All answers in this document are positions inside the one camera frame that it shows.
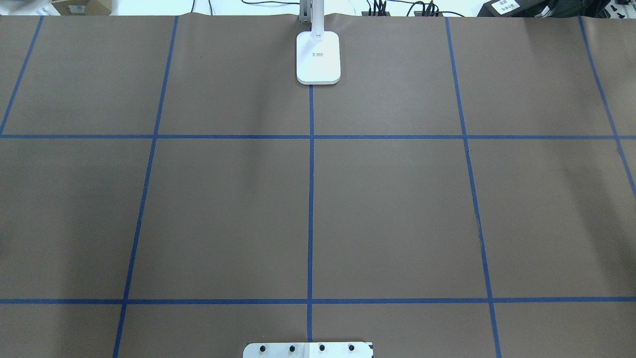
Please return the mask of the white desk lamp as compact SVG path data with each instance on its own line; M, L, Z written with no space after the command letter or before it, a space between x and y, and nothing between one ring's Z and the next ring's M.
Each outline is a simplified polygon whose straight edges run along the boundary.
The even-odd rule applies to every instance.
M300 84L334 85L341 79L340 37L325 29L323 0L300 0L300 23L310 29L296 36L296 79Z

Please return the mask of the black box with label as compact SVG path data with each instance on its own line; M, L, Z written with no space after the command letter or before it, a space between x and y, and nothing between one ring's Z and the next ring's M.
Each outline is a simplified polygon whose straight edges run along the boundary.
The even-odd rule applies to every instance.
M534 17L549 0L490 0L482 4L477 17Z

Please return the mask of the cardboard box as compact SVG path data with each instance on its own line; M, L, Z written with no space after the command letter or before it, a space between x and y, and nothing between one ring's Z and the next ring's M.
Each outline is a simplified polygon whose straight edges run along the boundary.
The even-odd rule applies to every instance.
M61 15L110 15L112 0L53 0L52 6Z

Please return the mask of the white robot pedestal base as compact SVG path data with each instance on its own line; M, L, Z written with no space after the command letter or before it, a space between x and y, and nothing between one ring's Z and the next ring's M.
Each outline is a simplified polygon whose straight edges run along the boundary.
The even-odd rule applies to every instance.
M243 358L373 358L368 342L284 342L248 344Z

